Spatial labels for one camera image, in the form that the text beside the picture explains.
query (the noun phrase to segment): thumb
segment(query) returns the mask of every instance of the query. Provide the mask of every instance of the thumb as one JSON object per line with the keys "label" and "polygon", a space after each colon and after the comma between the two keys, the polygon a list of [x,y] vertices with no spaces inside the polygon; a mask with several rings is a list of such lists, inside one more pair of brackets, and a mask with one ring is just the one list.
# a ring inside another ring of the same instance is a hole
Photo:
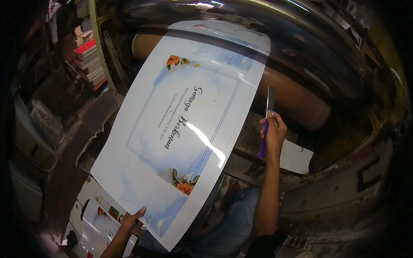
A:
{"label": "thumb", "polygon": [[140,210],[138,210],[138,212],[135,215],[133,215],[133,217],[136,219],[140,218],[145,214],[145,212],[146,212],[146,206],[143,206]]}
{"label": "thumb", "polygon": [[275,127],[275,120],[273,117],[273,112],[271,110],[267,111],[267,121],[268,121],[269,128]]}

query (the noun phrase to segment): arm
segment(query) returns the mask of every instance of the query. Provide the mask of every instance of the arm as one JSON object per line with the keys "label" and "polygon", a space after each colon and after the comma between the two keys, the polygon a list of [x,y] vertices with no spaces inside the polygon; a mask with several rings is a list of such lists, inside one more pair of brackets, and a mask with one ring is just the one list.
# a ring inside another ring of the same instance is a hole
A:
{"label": "arm", "polygon": [[145,214],[146,207],[140,209],[135,215],[125,214],[122,220],[121,227],[116,233],[110,245],[102,253],[100,258],[122,258],[125,252],[126,244],[132,234],[136,233],[142,226],[142,222],[138,218]]}
{"label": "arm", "polygon": [[287,126],[281,116],[271,110],[267,115],[268,130],[266,135],[266,171],[261,197],[258,201],[254,218],[253,239],[262,235],[271,235],[277,225],[280,202],[278,200],[278,181],[280,176],[280,154],[282,143],[287,134]]}

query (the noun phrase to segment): orange flower illustration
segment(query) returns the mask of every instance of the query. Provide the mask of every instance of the orange flower illustration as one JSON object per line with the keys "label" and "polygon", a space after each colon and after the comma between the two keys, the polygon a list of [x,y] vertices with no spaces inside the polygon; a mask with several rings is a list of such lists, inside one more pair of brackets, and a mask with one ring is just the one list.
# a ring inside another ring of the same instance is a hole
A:
{"label": "orange flower illustration", "polygon": [[179,61],[180,61],[180,58],[179,58],[179,57],[171,55],[171,56],[169,57],[168,61],[166,61],[166,64],[167,64],[167,65],[173,65],[173,64],[178,63]]}
{"label": "orange flower illustration", "polygon": [[188,196],[191,194],[192,189],[194,189],[194,187],[192,185],[190,185],[188,183],[181,183],[181,182],[179,182],[176,185],[176,188],[178,188],[178,190],[180,190],[181,192],[183,192],[184,194],[186,194]]}

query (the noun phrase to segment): brown cylinder roller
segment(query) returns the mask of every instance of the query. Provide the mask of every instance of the brown cylinder roller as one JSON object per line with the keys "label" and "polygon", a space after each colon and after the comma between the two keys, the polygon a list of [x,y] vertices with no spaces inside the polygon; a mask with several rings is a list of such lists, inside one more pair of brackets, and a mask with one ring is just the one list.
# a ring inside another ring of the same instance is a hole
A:
{"label": "brown cylinder roller", "polygon": [[[136,34],[132,42],[135,58],[146,60],[161,35]],[[308,130],[317,130],[326,122],[331,108],[319,97],[294,80],[266,66],[255,95],[255,101],[266,104],[268,86],[275,88],[276,111],[290,117]]]}

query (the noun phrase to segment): knife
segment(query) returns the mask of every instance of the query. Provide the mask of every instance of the knife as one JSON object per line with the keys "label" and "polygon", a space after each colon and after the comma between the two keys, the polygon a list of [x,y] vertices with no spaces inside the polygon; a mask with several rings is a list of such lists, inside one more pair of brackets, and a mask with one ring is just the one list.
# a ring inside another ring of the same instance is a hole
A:
{"label": "knife", "polygon": [[274,105],[275,105],[275,88],[272,86],[269,86],[268,97],[267,97],[267,110],[265,112],[264,138],[262,139],[261,149],[258,154],[258,158],[260,159],[265,158],[265,151],[267,150],[266,136],[267,136],[267,130],[268,130],[268,121],[267,121],[268,110],[274,111]]}

